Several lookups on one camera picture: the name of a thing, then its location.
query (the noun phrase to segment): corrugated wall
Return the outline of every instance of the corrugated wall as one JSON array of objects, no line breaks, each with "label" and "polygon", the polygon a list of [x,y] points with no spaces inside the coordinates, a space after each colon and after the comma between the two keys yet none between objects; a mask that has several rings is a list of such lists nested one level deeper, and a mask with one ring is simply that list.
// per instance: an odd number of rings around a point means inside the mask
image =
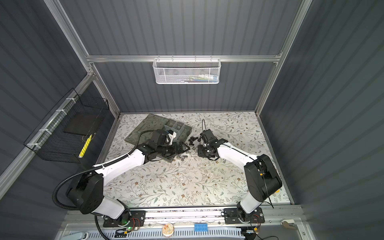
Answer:
[{"label": "corrugated wall", "polygon": [[222,63],[218,84],[157,84],[151,63],[95,63],[122,112],[254,110],[273,63]]},{"label": "corrugated wall", "polygon": [[[0,1],[0,173],[23,149],[35,126],[85,74],[43,1]],[[93,84],[86,94],[100,97]],[[109,113],[86,153],[89,164],[97,160],[113,121]],[[0,238],[54,239],[66,210],[53,204],[52,191],[78,167],[34,157],[0,200]],[[64,191],[59,197],[65,202]]]},{"label": "corrugated wall", "polygon": [[278,54],[299,3],[61,1],[91,55]]},{"label": "corrugated wall", "polygon": [[[90,55],[275,55],[300,0],[61,1]],[[254,110],[273,63],[223,63],[220,83],[158,85],[149,63],[96,63],[122,112]]]},{"label": "corrugated wall", "polygon": [[318,240],[382,238],[383,9],[314,1],[261,113]]},{"label": "corrugated wall", "polygon": [[0,173],[86,71],[42,1],[0,1]]}]

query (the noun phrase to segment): yellow object in basket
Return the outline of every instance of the yellow object in basket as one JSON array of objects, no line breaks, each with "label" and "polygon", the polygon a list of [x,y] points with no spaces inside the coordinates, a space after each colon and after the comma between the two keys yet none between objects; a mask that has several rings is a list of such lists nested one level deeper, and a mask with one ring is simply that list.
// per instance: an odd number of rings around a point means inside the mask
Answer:
[{"label": "yellow object in basket", "polygon": [[87,151],[87,148],[88,148],[89,143],[91,142],[91,140],[92,140],[92,135],[90,135],[89,138],[87,139],[87,141],[85,141],[84,147],[80,151],[79,158],[84,157],[85,151]]},{"label": "yellow object in basket", "polygon": [[172,236],[173,232],[174,232],[174,227],[172,225],[172,223],[166,223],[164,226],[163,226],[163,235],[164,237],[170,237]]}]

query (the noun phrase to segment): floral patterned table surface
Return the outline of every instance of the floral patterned table surface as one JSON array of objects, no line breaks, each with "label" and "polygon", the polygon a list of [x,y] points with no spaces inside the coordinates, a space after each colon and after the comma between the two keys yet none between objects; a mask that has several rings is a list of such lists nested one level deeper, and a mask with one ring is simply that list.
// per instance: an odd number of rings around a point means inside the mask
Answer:
[{"label": "floral patterned table surface", "polygon": [[[192,127],[190,136],[199,136],[201,121],[217,138],[227,139],[242,150],[271,157],[254,112],[231,113],[173,113],[159,116],[183,122]],[[109,149],[106,161],[116,158],[133,147],[124,138],[147,116],[125,114]],[[119,199],[129,207],[158,207],[185,205],[237,204],[248,191],[244,172],[219,159],[210,161],[197,156],[191,148],[188,157],[149,162],[115,178],[106,187],[106,196]],[[283,186],[273,195],[272,203],[289,203]]]}]

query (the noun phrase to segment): yellow connector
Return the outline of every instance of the yellow connector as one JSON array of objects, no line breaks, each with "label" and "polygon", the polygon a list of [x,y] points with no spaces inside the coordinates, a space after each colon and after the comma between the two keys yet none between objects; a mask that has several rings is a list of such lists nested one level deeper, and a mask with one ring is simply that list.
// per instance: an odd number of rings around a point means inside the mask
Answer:
[{"label": "yellow connector", "polygon": [[89,138],[87,139],[87,141],[85,141],[84,147],[80,151],[79,158],[84,157],[85,151],[87,151],[87,148],[88,148],[89,143],[91,142],[91,140],[92,140],[92,135],[90,135]]}]

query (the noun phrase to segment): black mounting plate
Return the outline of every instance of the black mounting plate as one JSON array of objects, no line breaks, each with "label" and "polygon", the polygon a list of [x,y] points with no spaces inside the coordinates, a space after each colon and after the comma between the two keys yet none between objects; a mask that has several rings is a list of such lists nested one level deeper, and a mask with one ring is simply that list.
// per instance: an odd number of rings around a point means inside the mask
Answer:
[{"label": "black mounting plate", "polygon": [[[237,210],[236,208],[228,208],[228,209],[223,209],[223,212],[225,212],[226,214],[228,214],[227,216],[228,217],[225,217],[225,224],[239,224],[239,223],[243,223],[240,221],[240,219],[237,217]],[[265,219],[264,219],[264,214],[263,214],[263,211],[261,208],[256,208],[255,209],[255,212],[253,213],[254,216],[251,218],[251,223],[265,223]]]},{"label": "black mounting plate", "polygon": [[[132,217],[137,218],[139,220],[139,221],[135,220],[135,227],[139,227],[139,222],[140,222],[140,227],[144,226],[145,213],[146,213],[145,211],[131,211]],[[103,227],[119,227],[118,224],[119,222],[116,221],[115,219],[108,218],[107,220],[104,220]],[[133,221],[130,221],[127,227],[133,227]]]}]

